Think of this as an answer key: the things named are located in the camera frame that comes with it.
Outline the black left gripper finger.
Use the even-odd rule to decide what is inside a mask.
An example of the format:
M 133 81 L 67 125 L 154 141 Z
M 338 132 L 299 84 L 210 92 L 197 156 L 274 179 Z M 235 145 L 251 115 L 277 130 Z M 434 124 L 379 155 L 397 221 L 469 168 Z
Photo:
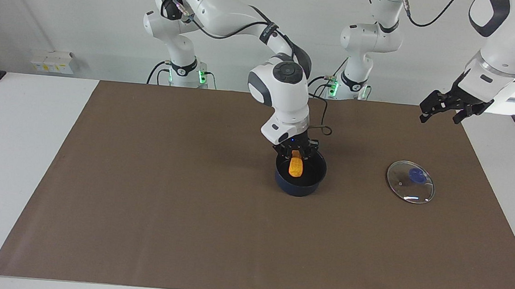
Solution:
M 473 115 L 481 115 L 483 112 L 485 112 L 492 104 L 494 104 L 494 101 L 490 102 L 482 102 L 479 104 L 469 104 L 464 103 L 463 101 L 460 101 L 460 103 L 457 106 L 457 114 L 454 115 L 453 122 L 455 124 L 460 124 L 464 119 L 471 117 Z
M 422 124 L 426 123 L 432 115 L 454 110 L 456 108 L 457 99 L 451 94 L 441 93 L 434 90 L 425 99 L 420 102 L 420 117 Z

